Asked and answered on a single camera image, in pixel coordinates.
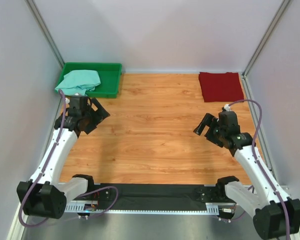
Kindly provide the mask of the teal t shirt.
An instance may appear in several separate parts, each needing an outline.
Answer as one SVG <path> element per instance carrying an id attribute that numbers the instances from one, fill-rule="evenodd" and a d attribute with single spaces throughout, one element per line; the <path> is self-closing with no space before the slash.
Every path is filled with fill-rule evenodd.
<path id="1" fill-rule="evenodd" d="M 101 84 L 99 73 L 95 70 L 72 70 L 63 76 L 63 80 L 55 87 L 66 96 L 86 96 L 86 92 L 94 91 Z"/>

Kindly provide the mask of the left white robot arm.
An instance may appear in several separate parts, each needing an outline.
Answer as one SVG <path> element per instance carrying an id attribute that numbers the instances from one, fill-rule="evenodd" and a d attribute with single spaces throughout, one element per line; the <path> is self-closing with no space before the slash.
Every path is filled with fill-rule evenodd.
<path id="1" fill-rule="evenodd" d="M 66 159 L 82 132 L 89 134 L 110 114 L 96 98 L 72 96 L 65 113 L 55 121 L 52 139 L 43 159 L 28 181 L 16 189 L 21 213 L 50 219 L 60 219 L 66 205 L 77 197 L 89 201 L 95 196 L 90 175 L 75 174 L 58 185 Z"/>

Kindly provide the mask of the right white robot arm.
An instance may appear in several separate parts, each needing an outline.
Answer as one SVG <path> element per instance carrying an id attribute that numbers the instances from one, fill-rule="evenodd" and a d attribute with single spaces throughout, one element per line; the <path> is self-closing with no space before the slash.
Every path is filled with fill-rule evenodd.
<path id="1" fill-rule="evenodd" d="M 263 240 L 290 237 L 300 231 L 300 200 L 293 199 L 279 185 L 259 153 L 252 136 L 241 132 L 233 111 L 222 111 L 218 117 L 206 113 L 194 133 L 220 148 L 229 150 L 243 167 L 256 193 L 252 193 L 235 176 L 218 179 L 215 196 L 221 202 L 229 199 L 239 204 L 252 218 L 257 234 Z"/>

